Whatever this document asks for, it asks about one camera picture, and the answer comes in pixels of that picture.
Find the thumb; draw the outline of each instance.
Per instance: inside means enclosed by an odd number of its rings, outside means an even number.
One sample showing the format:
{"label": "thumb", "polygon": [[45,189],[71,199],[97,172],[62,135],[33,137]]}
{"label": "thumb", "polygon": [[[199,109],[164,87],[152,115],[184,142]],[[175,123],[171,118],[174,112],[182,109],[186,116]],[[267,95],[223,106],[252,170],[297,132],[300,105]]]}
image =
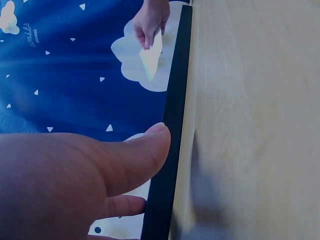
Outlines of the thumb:
{"label": "thumb", "polygon": [[134,140],[104,143],[98,166],[107,196],[127,193],[152,178],[164,165],[170,142],[169,129],[161,122]]}
{"label": "thumb", "polygon": [[154,45],[155,40],[155,31],[153,30],[143,30],[145,36],[145,43],[144,46],[146,49],[149,49],[151,46]]}
{"label": "thumb", "polygon": [[167,24],[166,21],[162,21],[161,22],[161,34],[162,34],[162,36],[165,35],[165,32],[166,32],[166,24]]}

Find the white triangle print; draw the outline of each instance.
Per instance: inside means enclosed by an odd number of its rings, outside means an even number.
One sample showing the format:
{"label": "white triangle print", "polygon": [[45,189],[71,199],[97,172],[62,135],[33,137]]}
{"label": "white triangle print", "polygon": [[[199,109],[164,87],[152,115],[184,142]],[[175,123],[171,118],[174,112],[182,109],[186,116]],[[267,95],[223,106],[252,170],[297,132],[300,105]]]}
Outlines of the white triangle print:
{"label": "white triangle print", "polygon": [[84,11],[86,9],[86,4],[85,3],[80,4],[79,7]]}
{"label": "white triangle print", "polygon": [[112,132],[114,129],[112,128],[111,124],[105,130],[106,132]]}

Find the white paper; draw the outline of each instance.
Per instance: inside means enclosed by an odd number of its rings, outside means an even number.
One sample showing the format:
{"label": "white paper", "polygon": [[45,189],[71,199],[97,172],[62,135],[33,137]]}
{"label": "white paper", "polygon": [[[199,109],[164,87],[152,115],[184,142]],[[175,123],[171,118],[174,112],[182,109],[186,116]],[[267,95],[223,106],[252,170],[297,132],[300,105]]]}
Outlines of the white paper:
{"label": "white paper", "polygon": [[149,81],[152,81],[156,75],[162,48],[162,34],[159,31],[154,37],[153,46],[148,50],[142,49],[139,53]]}

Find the child's hand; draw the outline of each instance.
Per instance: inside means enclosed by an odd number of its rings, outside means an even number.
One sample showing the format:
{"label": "child's hand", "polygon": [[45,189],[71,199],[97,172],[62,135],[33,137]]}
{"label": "child's hand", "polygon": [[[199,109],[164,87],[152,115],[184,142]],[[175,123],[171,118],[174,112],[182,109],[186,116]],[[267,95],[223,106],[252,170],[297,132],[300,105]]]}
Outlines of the child's hand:
{"label": "child's hand", "polygon": [[170,16],[169,0],[144,0],[139,12],[133,18],[135,36],[143,49],[154,44],[155,35],[161,30],[165,33]]}

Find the fingernail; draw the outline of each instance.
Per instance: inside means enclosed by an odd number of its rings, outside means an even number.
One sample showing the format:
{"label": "fingernail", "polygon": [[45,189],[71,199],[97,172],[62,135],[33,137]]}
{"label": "fingernail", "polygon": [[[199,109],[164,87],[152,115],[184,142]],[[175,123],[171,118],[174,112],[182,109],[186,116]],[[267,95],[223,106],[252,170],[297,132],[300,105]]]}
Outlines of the fingernail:
{"label": "fingernail", "polygon": [[162,130],[164,130],[166,128],[166,125],[163,122],[158,122],[155,125],[153,125],[152,127],[150,127],[145,134],[156,134],[161,132]]}

